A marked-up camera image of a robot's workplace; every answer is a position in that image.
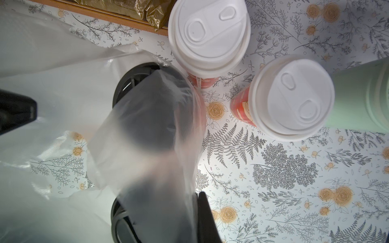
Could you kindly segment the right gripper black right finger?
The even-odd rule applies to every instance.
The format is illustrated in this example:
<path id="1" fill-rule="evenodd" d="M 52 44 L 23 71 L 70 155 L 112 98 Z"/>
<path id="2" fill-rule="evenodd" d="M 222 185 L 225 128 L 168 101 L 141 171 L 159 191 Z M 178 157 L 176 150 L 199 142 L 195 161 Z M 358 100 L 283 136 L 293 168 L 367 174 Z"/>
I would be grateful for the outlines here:
<path id="1" fill-rule="evenodd" d="M 207 195 L 198 194 L 198 243 L 222 243 L 209 206 Z"/>

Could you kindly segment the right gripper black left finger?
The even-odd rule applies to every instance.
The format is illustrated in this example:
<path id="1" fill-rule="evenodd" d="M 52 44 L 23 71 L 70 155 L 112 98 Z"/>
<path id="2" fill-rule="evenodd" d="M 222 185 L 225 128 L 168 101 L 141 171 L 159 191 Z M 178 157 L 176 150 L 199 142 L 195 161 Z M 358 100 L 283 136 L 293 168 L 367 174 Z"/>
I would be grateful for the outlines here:
<path id="1" fill-rule="evenodd" d="M 36 101 L 27 96 L 1 90 L 1 135 L 32 123 L 36 118 Z"/>

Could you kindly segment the red cup black lid front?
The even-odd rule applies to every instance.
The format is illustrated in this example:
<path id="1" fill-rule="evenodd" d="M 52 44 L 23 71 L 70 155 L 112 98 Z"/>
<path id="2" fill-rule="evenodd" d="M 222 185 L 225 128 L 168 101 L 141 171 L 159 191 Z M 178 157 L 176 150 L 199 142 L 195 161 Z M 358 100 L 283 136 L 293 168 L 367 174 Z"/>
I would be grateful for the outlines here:
<path id="1" fill-rule="evenodd" d="M 197 242 L 197 193 L 179 193 L 143 183 L 113 202 L 111 232 L 116 243 Z"/>

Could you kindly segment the red cup black lid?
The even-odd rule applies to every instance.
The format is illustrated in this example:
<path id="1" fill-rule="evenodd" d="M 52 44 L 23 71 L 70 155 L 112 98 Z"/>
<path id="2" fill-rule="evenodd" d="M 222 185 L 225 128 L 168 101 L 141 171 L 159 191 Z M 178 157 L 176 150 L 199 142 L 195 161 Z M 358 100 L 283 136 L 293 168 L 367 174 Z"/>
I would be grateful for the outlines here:
<path id="1" fill-rule="evenodd" d="M 197 242 L 197 193 L 179 193 L 143 183 L 113 202 L 111 232 L 116 243 Z"/>
<path id="2" fill-rule="evenodd" d="M 199 150 L 199 103 L 192 84 L 174 67 L 140 64 L 122 77 L 114 93 L 118 136 L 132 149 Z"/>

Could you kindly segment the clear plastic carrier bag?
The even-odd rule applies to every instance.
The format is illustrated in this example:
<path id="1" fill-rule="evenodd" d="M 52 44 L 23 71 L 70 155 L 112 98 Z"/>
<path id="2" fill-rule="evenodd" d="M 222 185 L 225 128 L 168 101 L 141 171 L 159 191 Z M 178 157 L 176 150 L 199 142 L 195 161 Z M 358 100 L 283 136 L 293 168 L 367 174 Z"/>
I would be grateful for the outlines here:
<path id="1" fill-rule="evenodd" d="M 150 52 L 1 9 L 1 242 L 197 242 L 204 108 Z"/>

